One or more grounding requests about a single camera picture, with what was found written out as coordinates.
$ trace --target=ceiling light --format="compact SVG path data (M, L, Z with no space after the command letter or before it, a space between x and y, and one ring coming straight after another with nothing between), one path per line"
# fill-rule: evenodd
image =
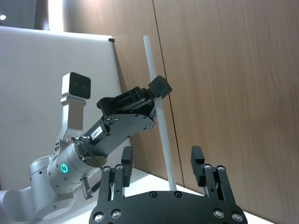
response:
M0 20L5 20L6 19L6 15L0 15Z

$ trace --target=white rod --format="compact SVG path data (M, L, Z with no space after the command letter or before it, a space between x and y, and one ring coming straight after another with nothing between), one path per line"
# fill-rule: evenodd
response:
M151 51L150 37L148 35L143 36L143 41L144 41L144 47L145 47L145 54L146 54L146 58L148 61L148 66L149 66L150 81L153 81L157 77L157 73L156 73L156 69L155 69L153 54ZM163 104L162 104L162 98L161 97L155 98L154 103L155 103L155 107L156 107L156 114L157 114L160 138L161 138L162 149L163 149L163 154L164 154L164 159L165 159L166 171L167 171L167 176L168 176L169 188L170 188L170 190L177 190L176 180L175 180L174 170L173 170L173 164L172 164L172 158L171 158L168 133L167 133L167 127L166 127L166 120L165 120Z

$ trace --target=wood panel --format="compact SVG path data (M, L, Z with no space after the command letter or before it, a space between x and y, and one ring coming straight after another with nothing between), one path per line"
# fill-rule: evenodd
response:
M299 2L154 0L185 186L192 145L237 203L299 223Z
M123 90L150 82L143 35L151 38L157 73L165 76L152 1L69 0L68 31L107 34L115 38L115 53ZM177 183L183 185L169 98L164 99ZM135 167L166 179L158 126L131 138Z

